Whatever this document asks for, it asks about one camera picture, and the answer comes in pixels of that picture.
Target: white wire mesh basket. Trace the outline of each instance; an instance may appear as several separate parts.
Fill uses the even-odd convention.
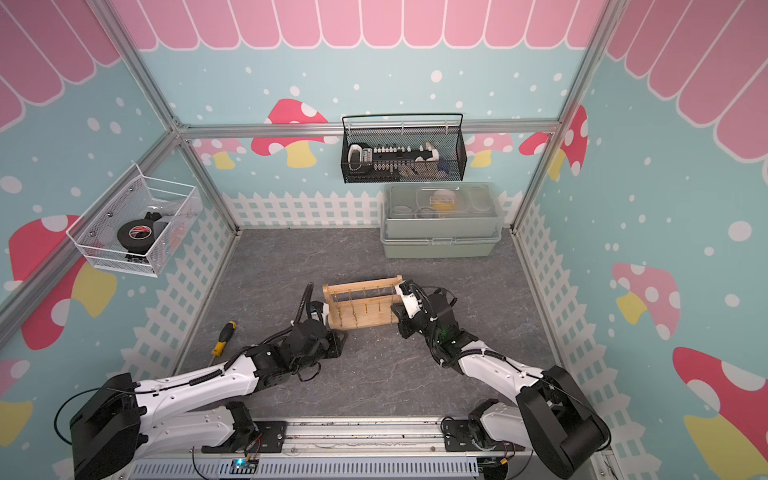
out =
[[[86,214],[80,216],[67,229],[67,235],[95,268],[159,276],[203,210],[203,202],[194,185],[147,177],[138,165],[131,169],[136,171],[136,175],[130,177],[125,186],[89,217],[87,224],[84,223]],[[154,208],[178,204],[179,200],[180,206],[174,208],[167,226],[157,234],[146,253],[129,253],[123,247],[118,240],[121,226],[131,220],[143,219]]]

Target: mushroom decal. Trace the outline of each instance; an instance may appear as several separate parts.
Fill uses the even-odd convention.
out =
[[[618,284],[629,290],[627,295],[616,300],[624,318],[637,325],[640,315],[648,311],[659,336],[669,340],[680,321],[680,294],[672,274],[629,263],[614,264],[613,274],[611,288]]]
[[[0,360],[0,398],[27,370],[27,360]],[[0,401],[0,447],[11,445],[31,416],[32,402]]]
[[[491,164],[491,151],[503,151],[509,153],[515,149],[510,134],[477,134],[468,138],[464,145],[471,148],[467,150],[467,157],[475,155],[470,167],[483,168]]]
[[[278,101],[266,124],[327,124],[328,121],[309,105],[284,98]],[[284,137],[284,138],[254,138],[250,149],[254,153],[267,157],[276,154],[282,149],[288,152],[288,166],[292,168],[312,167],[317,159],[310,150],[309,141],[318,141],[323,144],[335,144],[338,137]]]
[[[678,347],[672,363],[680,379],[717,416],[683,417],[704,461],[720,478],[768,474],[766,379],[706,353]]]
[[[66,236],[65,231],[77,217],[56,215],[27,223],[8,240],[13,281],[5,283],[13,290],[26,280],[37,266]],[[117,291],[118,279],[112,273],[96,270],[81,258],[59,280],[40,305],[22,324],[22,335],[30,349],[51,346],[64,331],[72,299],[83,304],[89,315],[101,315]]]
[[[227,152],[234,152],[238,154],[244,154],[246,152],[243,144],[236,138],[214,138],[214,139],[201,139],[198,138],[192,142],[192,147],[204,164],[210,165],[210,159],[214,159],[214,165],[219,170],[232,170],[235,168],[235,163],[230,158]]]
[[[560,144],[558,152],[554,156],[554,161],[549,167],[549,177],[554,180],[560,180],[560,169],[563,161],[567,158],[571,165],[571,172],[574,177],[578,176],[581,168],[584,166],[584,157],[587,154],[588,142],[587,111],[579,105],[574,120],[571,122],[571,128],[565,132],[565,139]],[[525,139],[520,145],[520,153],[523,155],[533,155],[544,151],[547,134],[536,133]]]

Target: plastic storage box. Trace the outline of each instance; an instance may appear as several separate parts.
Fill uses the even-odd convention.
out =
[[[485,257],[503,223],[491,184],[385,186],[381,239],[388,258]]]

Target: black electrical tape roll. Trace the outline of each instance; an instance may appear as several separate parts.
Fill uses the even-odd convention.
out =
[[[153,228],[152,220],[132,220],[118,230],[118,242],[129,253],[144,255],[154,243]]]

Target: yellow object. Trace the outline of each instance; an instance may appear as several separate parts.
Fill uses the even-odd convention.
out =
[[[219,170],[232,170],[235,168],[235,163],[225,151],[214,154],[214,164]]]
[[[118,278],[84,263],[74,279],[72,298],[82,303],[88,315],[96,317],[107,308],[118,291]]]
[[[295,141],[286,147],[288,151],[288,166],[291,168],[308,168],[317,163],[306,140]]]
[[[616,304],[619,306],[619,310],[621,310],[624,318],[632,325],[637,325],[637,322],[640,321],[640,315],[648,311],[645,302],[632,292],[617,298]]]
[[[768,474],[768,462],[742,432],[718,415],[713,419],[683,417],[704,461],[722,480],[747,480]]]
[[[485,168],[491,164],[491,151],[483,150],[475,154],[475,159],[469,165],[474,168]]]
[[[552,165],[549,167],[549,177],[554,180],[558,181],[560,180],[560,167],[563,166],[563,161],[565,160],[565,152],[560,149],[554,156],[554,161],[552,162]]]
[[[32,402],[0,402],[0,447],[11,445],[31,416]]]

